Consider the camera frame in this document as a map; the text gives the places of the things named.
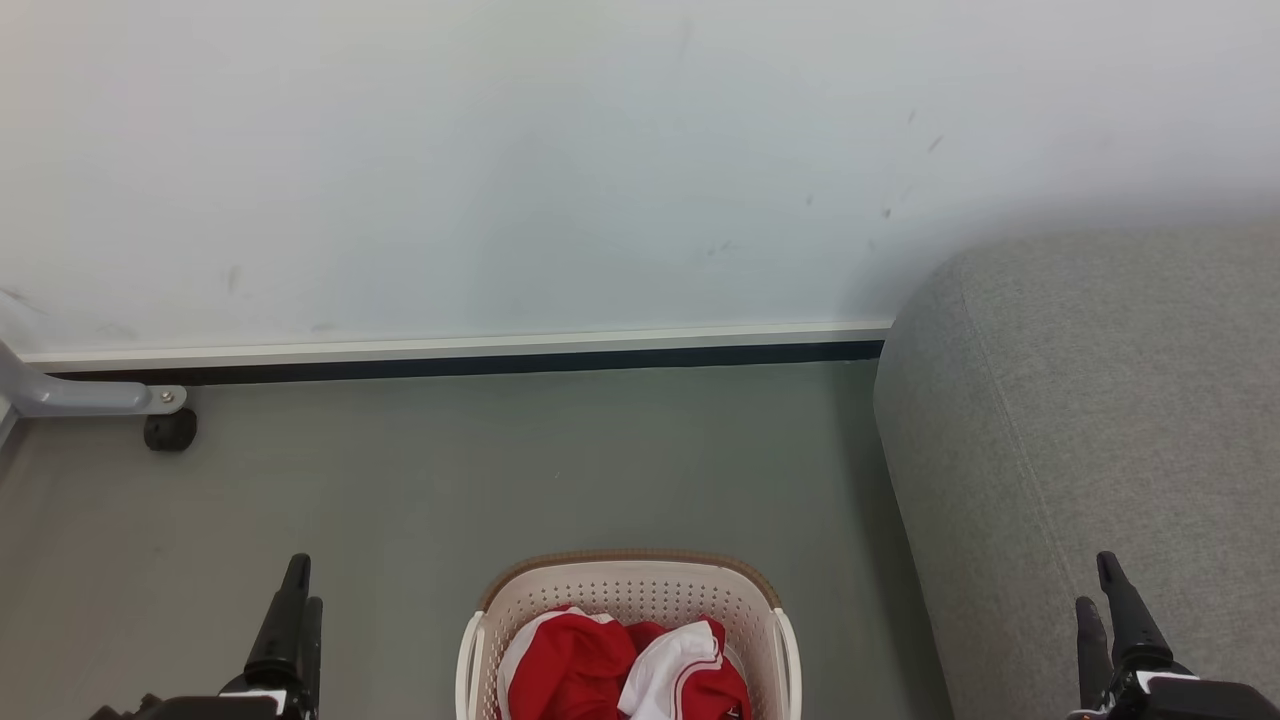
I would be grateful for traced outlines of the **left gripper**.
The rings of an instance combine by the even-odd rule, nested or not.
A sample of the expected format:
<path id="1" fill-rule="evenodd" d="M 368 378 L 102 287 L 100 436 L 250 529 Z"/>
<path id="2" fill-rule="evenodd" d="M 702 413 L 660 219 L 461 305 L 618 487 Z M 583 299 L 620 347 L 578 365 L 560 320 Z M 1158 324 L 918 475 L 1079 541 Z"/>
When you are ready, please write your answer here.
<path id="1" fill-rule="evenodd" d="M 291 557 L 280 587 L 244 662 L 253 688 L 160 698 L 145 694 L 133 710 L 101 706 L 91 719 L 319 719 L 323 601 L 310 597 L 311 559 Z"/>

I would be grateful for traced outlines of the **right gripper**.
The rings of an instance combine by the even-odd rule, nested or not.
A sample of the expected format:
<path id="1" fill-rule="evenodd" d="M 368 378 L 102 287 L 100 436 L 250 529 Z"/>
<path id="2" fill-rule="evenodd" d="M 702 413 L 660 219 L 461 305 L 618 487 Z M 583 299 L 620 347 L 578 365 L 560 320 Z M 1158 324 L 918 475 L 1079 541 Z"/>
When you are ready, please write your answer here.
<path id="1" fill-rule="evenodd" d="M 1277 719 L 1254 687 L 1162 671 L 1172 651 L 1117 556 L 1097 555 L 1100 588 L 1112 620 L 1112 661 L 1100 610 L 1076 597 L 1076 673 L 1080 707 L 1068 719 Z M 1111 688 L 1114 667 L 1123 675 Z"/>

